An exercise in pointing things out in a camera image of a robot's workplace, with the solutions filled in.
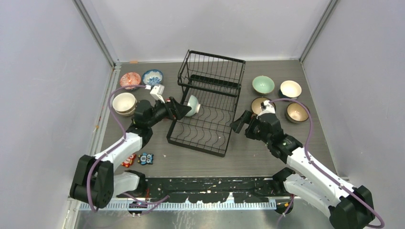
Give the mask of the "teal white dotted bowl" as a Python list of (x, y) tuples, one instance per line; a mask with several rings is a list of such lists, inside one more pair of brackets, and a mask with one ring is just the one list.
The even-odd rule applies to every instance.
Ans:
[(299, 83), (287, 80), (280, 85), (278, 96), (280, 98), (297, 99), (302, 93), (302, 88)]

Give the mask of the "beige plain bowl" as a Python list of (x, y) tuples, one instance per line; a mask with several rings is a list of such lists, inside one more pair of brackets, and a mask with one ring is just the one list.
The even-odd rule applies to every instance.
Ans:
[(124, 117), (130, 117), (130, 116), (132, 116), (133, 114), (134, 114), (134, 112), (135, 112), (135, 107), (133, 107), (131, 110), (128, 110), (128, 111), (126, 111), (126, 112), (119, 112), (119, 111), (116, 111), (116, 113), (118, 114), (118, 115), (121, 115), (121, 116), (124, 116)]

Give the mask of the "dark blue glazed bowl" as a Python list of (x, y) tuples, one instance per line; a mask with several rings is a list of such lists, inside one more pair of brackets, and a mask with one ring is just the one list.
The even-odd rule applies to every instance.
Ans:
[(256, 99), (254, 99), (251, 103), (251, 110), (254, 114), (256, 114), (258, 116), (258, 114), (261, 112), (261, 107), (260, 104), (261, 102), (265, 101), (265, 100), (270, 100), (272, 105), (274, 106), (274, 108), (276, 109), (275, 104), (272, 102), (271, 99), (265, 98), (265, 97), (258, 97)]

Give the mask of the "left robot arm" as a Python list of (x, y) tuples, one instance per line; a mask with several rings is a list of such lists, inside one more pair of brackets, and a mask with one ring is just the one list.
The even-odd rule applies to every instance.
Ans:
[(114, 145), (94, 156), (79, 158), (70, 197), (89, 204), (92, 210), (105, 208), (113, 197), (126, 192), (136, 198), (142, 197), (147, 190), (145, 175), (134, 170), (116, 175), (116, 169), (147, 145), (156, 123), (163, 119), (180, 120), (191, 110), (173, 97), (168, 102), (157, 100), (154, 105), (148, 100), (137, 102), (132, 123)]

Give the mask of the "blue zigzag pattern bowl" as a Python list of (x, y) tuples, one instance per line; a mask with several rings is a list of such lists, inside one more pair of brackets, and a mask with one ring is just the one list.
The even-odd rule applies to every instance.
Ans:
[(129, 72), (120, 78), (119, 83), (121, 87), (127, 86), (126, 90), (136, 90), (136, 85), (141, 85), (141, 76), (137, 72)]

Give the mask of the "brown striped bowl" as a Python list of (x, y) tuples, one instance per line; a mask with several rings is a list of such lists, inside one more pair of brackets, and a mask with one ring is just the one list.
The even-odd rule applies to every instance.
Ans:
[(292, 123), (303, 123), (309, 119), (305, 108), (298, 103), (290, 103), (285, 110), (285, 117)]

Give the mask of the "white blue floral bowl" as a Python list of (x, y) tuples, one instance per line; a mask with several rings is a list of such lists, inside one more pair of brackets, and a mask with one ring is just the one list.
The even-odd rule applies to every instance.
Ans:
[(155, 86), (162, 83), (163, 73), (157, 69), (150, 69), (143, 73), (141, 79), (145, 85)]

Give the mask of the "beige bowl with bird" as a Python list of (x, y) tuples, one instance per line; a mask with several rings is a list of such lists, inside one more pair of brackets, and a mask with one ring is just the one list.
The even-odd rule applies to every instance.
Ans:
[(128, 113), (135, 108), (137, 100), (131, 93), (120, 93), (112, 101), (113, 109), (118, 113)]

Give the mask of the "black wire dish rack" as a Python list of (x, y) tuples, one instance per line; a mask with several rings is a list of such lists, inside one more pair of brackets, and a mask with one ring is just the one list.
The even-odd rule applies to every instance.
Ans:
[(198, 113), (173, 121), (167, 134), (170, 144), (225, 157), (245, 72), (245, 60), (188, 50), (177, 83), (182, 104), (195, 96)]

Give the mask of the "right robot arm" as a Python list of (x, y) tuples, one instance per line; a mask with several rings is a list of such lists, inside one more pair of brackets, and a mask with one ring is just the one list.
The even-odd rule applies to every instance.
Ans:
[(376, 218), (373, 198), (365, 186), (355, 187), (321, 165), (303, 144), (285, 134), (274, 113), (255, 115), (246, 110), (230, 124), (239, 133), (266, 144), (270, 153), (287, 167), (273, 175), (273, 191), (299, 196), (320, 210), (335, 229), (363, 229)]

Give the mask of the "light teal ribbed bowl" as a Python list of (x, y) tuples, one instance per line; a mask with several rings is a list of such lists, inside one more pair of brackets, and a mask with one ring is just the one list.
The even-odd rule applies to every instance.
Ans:
[(187, 106), (190, 107), (191, 110), (185, 116), (191, 117), (199, 112), (201, 104), (199, 103), (196, 96), (191, 95), (188, 100)]

